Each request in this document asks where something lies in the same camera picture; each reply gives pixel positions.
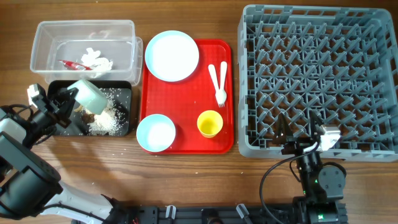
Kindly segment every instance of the transparent container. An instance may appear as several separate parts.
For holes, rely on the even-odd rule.
[[[112,70],[67,70],[58,60],[82,63],[86,49],[100,50]],[[142,68],[142,40],[129,20],[43,21],[37,27],[30,69],[47,83],[54,80],[126,80],[137,85]]]

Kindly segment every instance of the table surface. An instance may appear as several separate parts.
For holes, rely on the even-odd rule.
[[[236,33],[247,1],[79,1],[52,4],[51,0],[16,0],[0,4],[0,105],[27,104],[26,88],[48,85],[29,70],[30,52],[41,21],[75,19],[130,19],[144,44],[164,30],[180,30],[194,39],[223,39],[233,50],[235,121],[238,120],[239,71]],[[257,4],[380,7],[391,11],[398,24],[398,1],[375,0],[252,0]],[[134,89],[139,95],[140,87]],[[235,136],[238,136],[238,122]],[[54,166],[64,182],[79,189],[105,194],[134,205],[204,206],[259,205],[263,173],[277,160],[248,159],[238,145],[220,156],[152,156],[136,141],[133,131],[123,138],[57,137],[33,151]],[[341,162],[347,169],[343,200],[350,223],[398,222],[398,163]],[[302,195],[302,188],[287,165],[276,169],[266,182],[267,202],[287,203]],[[58,216],[26,218],[19,223],[69,223]],[[1,219],[0,224],[17,223]]]

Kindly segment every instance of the gray dish rack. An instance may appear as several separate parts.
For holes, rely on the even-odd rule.
[[[239,151],[285,158],[279,113],[309,136],[310,111],[341,141],[322,157],[398,160],[397,42],[385,9],[248,5],[238,27]]]

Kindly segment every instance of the white granules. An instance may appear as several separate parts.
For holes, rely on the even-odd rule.
[[[89,132],[92,135],[111,135],[114,136],[117,131],[122,127],[120,124],[120,117],[124,114],[117,110],[114,106],[114,95],[111,93],[104,93],[108,99],[108,105],[104,109],[104,111],[98,115],[94,114],[94,121],[92,123],[88,123]],[[90,111],[85,109],[86,114],[91,114]]]

